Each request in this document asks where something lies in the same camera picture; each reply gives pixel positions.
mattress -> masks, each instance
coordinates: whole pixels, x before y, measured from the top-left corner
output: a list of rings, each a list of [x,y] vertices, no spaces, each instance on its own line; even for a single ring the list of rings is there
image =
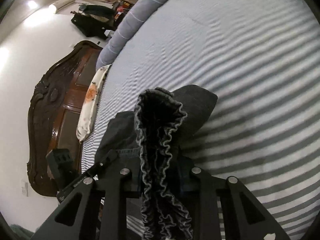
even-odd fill
[[[320,210],[319,50],[304,0],[168,0],[116,57],[82,170],[108,121],[133,110],[139,93],[196,84],[218,102],[184,154],[214,176],[238,177],[300,239]]]

